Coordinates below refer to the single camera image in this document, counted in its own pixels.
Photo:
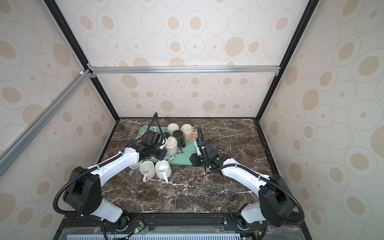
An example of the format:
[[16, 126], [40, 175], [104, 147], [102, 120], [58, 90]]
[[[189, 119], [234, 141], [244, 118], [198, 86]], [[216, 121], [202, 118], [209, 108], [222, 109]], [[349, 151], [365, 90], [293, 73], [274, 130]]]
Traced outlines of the pink mug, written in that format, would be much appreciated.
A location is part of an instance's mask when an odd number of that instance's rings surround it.
[[151, 161], [142, 162], [139, 167], [139, 170], [140, 170], [140, 173], [143, 175], [144, 183], [148, 182], [156, 174], [155, 165]]

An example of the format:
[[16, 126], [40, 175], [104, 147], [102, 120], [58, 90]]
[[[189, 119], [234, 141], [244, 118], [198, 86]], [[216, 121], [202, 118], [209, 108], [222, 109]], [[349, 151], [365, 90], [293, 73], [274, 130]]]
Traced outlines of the cream speckled mug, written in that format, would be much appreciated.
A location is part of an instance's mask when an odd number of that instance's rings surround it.
[[178, 152], [178, 142], [174, 137], [169, 137], [164, 148], [167, 150], [167, 155], [171, 156]]

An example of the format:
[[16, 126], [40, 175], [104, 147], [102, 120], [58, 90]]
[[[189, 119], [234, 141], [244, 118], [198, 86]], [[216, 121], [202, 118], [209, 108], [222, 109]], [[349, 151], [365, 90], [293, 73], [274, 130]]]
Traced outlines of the white round mug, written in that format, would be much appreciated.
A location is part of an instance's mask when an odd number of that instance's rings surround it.
[[159, 179], [169, 183], [169, 177], [172, 174], [172, 168], [167, 161], [158, 161], [155, 165], [156, 175]]

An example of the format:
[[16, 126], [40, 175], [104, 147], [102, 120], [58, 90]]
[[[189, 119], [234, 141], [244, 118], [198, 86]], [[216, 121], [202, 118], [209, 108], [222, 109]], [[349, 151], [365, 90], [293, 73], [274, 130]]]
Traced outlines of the light grey mug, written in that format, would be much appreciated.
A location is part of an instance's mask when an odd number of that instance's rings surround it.
[[140, 166], [142, 164], [142, 161], [139, 161], [131, 166], [129, 166], [130, 171], [129, 171], [129, 176], [133, 177], [136, 176], [137, 174], [140, 174]]

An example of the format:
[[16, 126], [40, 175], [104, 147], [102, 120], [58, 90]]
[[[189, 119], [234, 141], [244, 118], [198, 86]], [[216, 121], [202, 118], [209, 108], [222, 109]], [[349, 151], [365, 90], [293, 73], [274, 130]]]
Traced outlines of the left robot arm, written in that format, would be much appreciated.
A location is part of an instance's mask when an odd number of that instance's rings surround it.
[[77, 167], [53, 200], [53, 209], [61, 215], [81, 214], [94, 216], [110, 223], [128, 223], [126, 211], [104, 200], [102, 186], [112, 177], [139, 161], [154, 157], [163, 160], [167, 150], [165, 144], [170, 134], [150, 127], [133, 142], [125, 145], [118, 154], [88, 168]]

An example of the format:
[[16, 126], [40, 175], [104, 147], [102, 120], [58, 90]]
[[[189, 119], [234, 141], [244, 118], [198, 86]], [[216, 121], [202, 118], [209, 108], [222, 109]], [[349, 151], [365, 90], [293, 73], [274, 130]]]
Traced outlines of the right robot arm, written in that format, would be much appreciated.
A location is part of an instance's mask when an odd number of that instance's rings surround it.
[[203, 166], [208, 173], [220, 173], [257, 195], [256, 203], [244, 205], [233, 217], [241, 229], [248, 229], [253, 223], [263, 221], [275, 227], [283, 223], [304, 223], [304, 210], [281, 176], [258, 173], [227, 154], [219, 154], [211, 141], [204, 138], [200, 127], [193, 132], [193, 137], [197, 153], [191, 155], [190, 161], [194, 167]]

